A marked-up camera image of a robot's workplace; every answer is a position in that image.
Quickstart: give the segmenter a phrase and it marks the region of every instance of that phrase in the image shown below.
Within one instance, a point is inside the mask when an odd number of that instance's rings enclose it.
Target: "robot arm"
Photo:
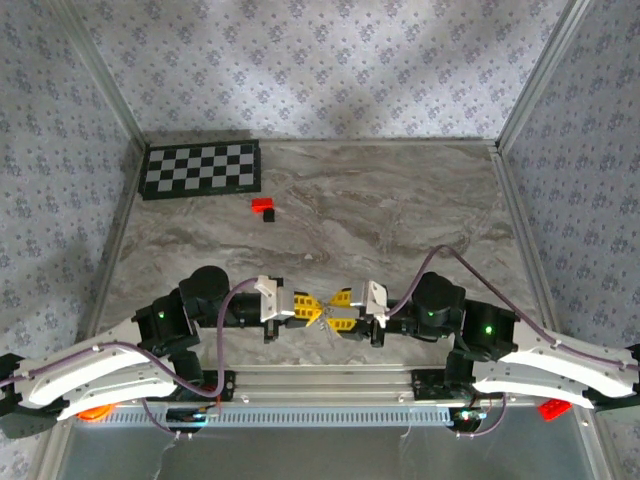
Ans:
[[[262,328],[265,343],[275,341],[281,327],[309,326],[321,315],[341,337],[369,339],[374,347],[382,347],[387,334],[427,342],[453,335],[446,368],[436,375],[429,370],[425,377],[416,372],[416,378],[423,378],[414,382],[416,400],[507,392],[596,409],[637,410],[640,403],[638,346],[605,349],[548,332],[556,339],[551,344],[513,312],[467,300],[463,288],[433,272],[422,276],[411,301],[399,309],[373,281],[341,290],[326,308],[307,293],[288,290],[282,279],[260,276],[254,288],[259,293],[231,299],[224,327]],[[203,385],[198,359],[188,348],[200,341],[196,324],[215,326],[229,290],[222,269],[204,267],[132,319],[65,351],[39,360],[0,357],[0,429],[9,438],[19,438],[100,405],[148,397],[185,399],[189,392],[171,374]],[[160,364],[110,342],[136,345],[158,357]],[[560,344],[586,355],[568,353]]]

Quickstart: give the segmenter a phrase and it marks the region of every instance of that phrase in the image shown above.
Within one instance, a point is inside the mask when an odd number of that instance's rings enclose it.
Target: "red lego brick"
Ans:
[[[262,213],[269,209],[273,210],[273,198],[254,198],[251,200],[253,213]]]
[[[538,407],[545,422],[551,422],[571,408],[571,403],[552,398]]]

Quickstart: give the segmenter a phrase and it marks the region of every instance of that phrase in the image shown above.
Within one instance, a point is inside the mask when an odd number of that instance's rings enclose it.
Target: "marble tabletop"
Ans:
[[[224,268],[235,284],[258,274],[283,276],[328,300],[373,279],[390,298],[408,287],[429,248],[454,246],[527,313],[535,315],[523,263],[485,147],[262,147],[260,194],[143,202],[138,196],[110,284],[99,330],[166,295],[203,265]],[[276,222],[252,213],[269,196]],[[445,254],[433,270],[499,302]],[[215,333],[196,350],[215,365]],[[264,345],[259,329],[225,332],[225,363],[443,365],[448,341],[424,344],[387,336],[385,347],[340,339],[322,323],[283,330]]]

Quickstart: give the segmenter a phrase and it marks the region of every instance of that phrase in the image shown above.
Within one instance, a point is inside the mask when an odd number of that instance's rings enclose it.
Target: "patterned wallpaper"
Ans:
[[[640,4],[597,0],[508,159],[564,329],[640,343]],[[640,425],[613,427],[640,478]]]
[[[87,320],[138,157],[45,5],[0,17],[0,354],[41,356]],[[36,443],[0,434],[0,478],[24,478]]]
[[[212,130],[496,138],[566,0],[77,3],[161,142]]]

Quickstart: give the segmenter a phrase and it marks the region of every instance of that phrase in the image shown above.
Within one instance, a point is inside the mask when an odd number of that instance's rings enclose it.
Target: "wire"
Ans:
[[[216,407],[218,407],[218,416],[222,417],[222,398],[220,398],[220,395],[216,398]]]
[[[468,437],[468,438],[482,437],[483,435],[487,435],[487,434],[495,431],[500,426],[500,424],[504,420],[504,417],[505,417],[506,413],[507,413],[507,394],[503,393],[502,394],[502,409],[500,410],[500,415],[498,416],[497,420],[495,421],[495,423],[493,425],[491,425],[486,430],[482,430],[480,432],[474,432],[474,433],[456,432],[456,435],[459,435],[461,437]]]
[[[489,412],[491,411],[492,408],[493,408],[493,400],[491,399],[491,397],[489,397],[489,408],[484,413],[489,415]]]
[[[456,338],[456,341],[457,341],[457,342],[460,344],[460,346],[462,347],[462,349],[463,349],[465,352],[469,352],[469,353],[471,353],[471,349],[470,349],[470,348],[469,348],[469,346],[467,345],[467,342],[465,342],[465,341],[462,339],[462,335],[460,335],[460,332],[455,331],[455,332],[453,332],[453,335],[454,335],[454,337]]]
[[[411,335],[411,338],[415,338],[416,340],[420,340],[421,342],[426,342],[426,343],[436,343],[439,340],[438,338],[429,339],[425,337],[419,337],[418,335]]]
[[[407,290],[407,292],[402,296],[402,298],[398,301],[398,303],[387,312],[388,317],[391,317],[396,313],[398,313],[402,309],[402,307],[404,307],[407,304],[407,302],[411,298],[411,295],[413,295],[413,292],[418,287],[418,283],[422,279],[422,275],[426,271],[427,266],[429,265],[429,263],[431,263],[431,260],[433,260],[433,257],[435,256],[435,254],[443,249],[451,253],[456,258],[456,260],[458,260],[467,270],[469,270],[473,274],[473,276],[475,276],[478,280],[480,280],[485,287],[487,287],[496,297],[502,300],[502,302],[504,302],[505,305],[507,305],[511,310],[513,310],[520,319],[522,319],[529,327],[531,327],[533,331],[535,331],[540,338],[543,338],[545,341],[547,341],[551,345],[555,345],[556,348],[558,348],[559,350],[564,350],[565,352],[570,353],[576,357],[585,358],[588,360],[592,360],[594,362],[604,363],[606,365],[612,365],[612,366],[621,368],[623,370],[629,369],[629,370],[634,370],[636,372],[640,372],[640,366],[638,365],[627,365],[622,361],[609,360],[608,358],[598,357],[596,355],[591,355],[590,353],[584,353],[579,350],[576,350],[575,348],[564,345],[563,343],[555,339],[553,336],[549,335],[544,330],[544,328],[540,327],[536,322],[534,322],[529,317],[529,315],[527,315],[521,309],[519,309],[511,300],[509,300],[502,292],[500,292],[500,290],[498,290],[489,280],[483,277],[480,274],[480,272],[478,272],[469,262],[467,262],[464,258],[462,258],[462,255],[460,255],[453,247],[450,247],[449,245],[437,245],[429,251],[427,257],[424,259],[424,262],[422,262],[422,265],[418,269],[418,273],[416,274],[415,278],[411,282],[411,285],[409,285],[409,289]]]
[[[144,409],[144,413],[147,414],[147,418],[151,421],[151,423],[153,423],[154,426],[158,427],[160,430],[162,430],[165,433],[168,433],[169,435],[180,438],[180,436],[182,435],[180,431],[174,432],[173,430],[170,430],[169,428],[165,427],[159,421],[156,420],[156,417],[154,417],[153,413],[151,413],[151,410],[149,410],[149,404],[147,403],[146,399],[141,398],[140,402],[142,403],[142,408]]]

